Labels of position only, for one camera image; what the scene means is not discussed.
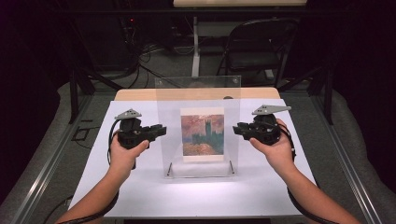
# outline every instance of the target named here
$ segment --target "painting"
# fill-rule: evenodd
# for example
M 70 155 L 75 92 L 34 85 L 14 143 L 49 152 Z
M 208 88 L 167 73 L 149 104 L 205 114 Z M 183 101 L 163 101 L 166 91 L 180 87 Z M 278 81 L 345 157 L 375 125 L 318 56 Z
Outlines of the painting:
M 224 108 L 181 108 L 183 161 L 224 160 Z

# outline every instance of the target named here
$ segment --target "white desk surface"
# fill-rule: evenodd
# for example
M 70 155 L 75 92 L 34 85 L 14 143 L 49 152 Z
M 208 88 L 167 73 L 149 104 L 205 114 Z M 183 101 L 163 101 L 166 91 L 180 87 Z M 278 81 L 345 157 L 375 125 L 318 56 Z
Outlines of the white desk surface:
M 251 112 L 262 104 L 283 105 L 281 99 L 242 99 L 242 122 L 251 122 Z M 142 126 L 159 123 L 156 101 L 111 102 L 71 206 L 79 201 L 106 173 L 108 133 L 114 117 L 130 108 L 143 117 Z M 288 111 L 276 113 L 290 128 L 296 148 L 297 167 L 314 181 Z M 174 178 L 163 176 L 161 140 L 137 159 L 137 168 L 120 189 L 120 197 L 107 217 L 123 218 L 240 218 L 295 216 L 286 185 L 264 155 L 239 136 L 238 173 L 233 177 Z
M 174 0 L 174 7 L 290 7 L 306 0 Z

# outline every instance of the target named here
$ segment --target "chair backrest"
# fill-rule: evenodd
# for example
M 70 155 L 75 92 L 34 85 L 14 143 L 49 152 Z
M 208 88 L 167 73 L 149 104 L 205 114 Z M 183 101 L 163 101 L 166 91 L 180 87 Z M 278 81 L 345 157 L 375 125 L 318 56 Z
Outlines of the chair backrest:
M 284 45 L 294 36 L 297 24 L 297 21 L 291 19 L 247 21 L 231 31 L 227 49 L 261 50 L 269 48 L 271 43 Z

